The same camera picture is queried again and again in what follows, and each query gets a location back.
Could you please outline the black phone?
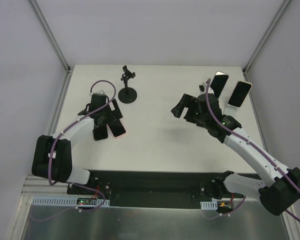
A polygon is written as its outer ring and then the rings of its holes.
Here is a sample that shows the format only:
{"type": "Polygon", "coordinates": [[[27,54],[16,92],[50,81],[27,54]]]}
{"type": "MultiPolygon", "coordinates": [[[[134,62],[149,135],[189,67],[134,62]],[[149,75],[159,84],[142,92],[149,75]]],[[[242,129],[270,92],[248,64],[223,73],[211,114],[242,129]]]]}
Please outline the black phone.
{"type": "Polygon", "coordinates": [[[95,141],[101,141],[108,138],[108,129],[106,125],[95,128],[92,133],[95,141]]]}

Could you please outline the pink-case phone front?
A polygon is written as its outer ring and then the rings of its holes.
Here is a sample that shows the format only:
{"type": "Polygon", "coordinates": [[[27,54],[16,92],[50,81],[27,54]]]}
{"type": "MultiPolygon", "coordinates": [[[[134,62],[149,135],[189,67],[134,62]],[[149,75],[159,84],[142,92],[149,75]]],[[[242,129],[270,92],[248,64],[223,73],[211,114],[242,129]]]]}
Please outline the pink-case phone front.
{"type": "Polygon", "coordinates": [[[120,136],[126,134],[126,129],[119,119],[110,122],[108,127],[114,138],[119,138],[120,136]]]}

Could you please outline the black round-base phone stand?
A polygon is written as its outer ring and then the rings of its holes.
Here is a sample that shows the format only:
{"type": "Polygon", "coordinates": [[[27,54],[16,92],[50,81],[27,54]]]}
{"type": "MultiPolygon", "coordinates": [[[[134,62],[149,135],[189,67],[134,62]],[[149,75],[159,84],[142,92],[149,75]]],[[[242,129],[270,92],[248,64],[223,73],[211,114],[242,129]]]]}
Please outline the black round-base phone stand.
{"type": "Polygon", "coordinates": [[[126,65],[122,67],[122,70],[123,74],[120,80],[123,82],[124,88],[118,92],[118,99],[124,104],[131,104],[137,99],[138,94],[134,88],[128,86],[128,81],[135,78],[136,73],[128,70],[126,65]]]}

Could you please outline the silver-edged phone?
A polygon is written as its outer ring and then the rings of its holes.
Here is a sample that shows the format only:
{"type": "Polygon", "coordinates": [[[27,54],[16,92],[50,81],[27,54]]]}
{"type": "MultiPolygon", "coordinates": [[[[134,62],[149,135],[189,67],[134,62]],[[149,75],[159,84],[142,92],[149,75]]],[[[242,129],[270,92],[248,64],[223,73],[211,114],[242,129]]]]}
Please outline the silver-edged phone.
{"type": "Polygon", "coordinates": [[[229,79],[229,75],[221,72],[221,71],[217,71],[214,75],[213,80],[210,83],[210,88],[213,90],[214,96],[218,99],[227,83],[229,79]]]}

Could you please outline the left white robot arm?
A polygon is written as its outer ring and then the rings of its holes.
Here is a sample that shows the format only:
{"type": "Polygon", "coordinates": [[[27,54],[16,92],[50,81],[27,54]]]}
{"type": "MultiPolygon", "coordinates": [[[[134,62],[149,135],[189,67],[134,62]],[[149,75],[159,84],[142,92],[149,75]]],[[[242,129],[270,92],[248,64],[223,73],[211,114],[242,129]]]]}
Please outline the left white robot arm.
{"type": "Polygon", "coordinates": [[[89,170],[73,165],[72,148],[88,135],[94,141],[101,141],[108,138],[108,131],[114,137],[125,134],[122,118],[116,99],[109,99],[104,93],[94,93],[90,103],[78,113],[74,126],[37,139],[31,173],[59,183],[78,184],[84,194],[92,194],[96,183],[90,179],[89,170]]]}

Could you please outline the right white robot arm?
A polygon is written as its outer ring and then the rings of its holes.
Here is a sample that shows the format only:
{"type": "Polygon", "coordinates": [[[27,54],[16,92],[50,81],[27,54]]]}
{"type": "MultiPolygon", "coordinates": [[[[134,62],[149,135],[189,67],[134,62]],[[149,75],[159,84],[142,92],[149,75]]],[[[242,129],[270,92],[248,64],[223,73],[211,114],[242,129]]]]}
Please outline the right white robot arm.
{"type": "Polygon", "coordinates": [[[205,128],[212,137],[236,152],[260,178],[226,171],[216,180],[218,196],[224,198],[238,193],[256,199],[275,216],[300,199],[300,169],[287,167],[261,149],[236,119],[222,114],[219,101],[212,93],[198,97],[184,94],[171,113],[180,118],[184,110],[187,110],[184,116],[187,122],[205,128]]]}

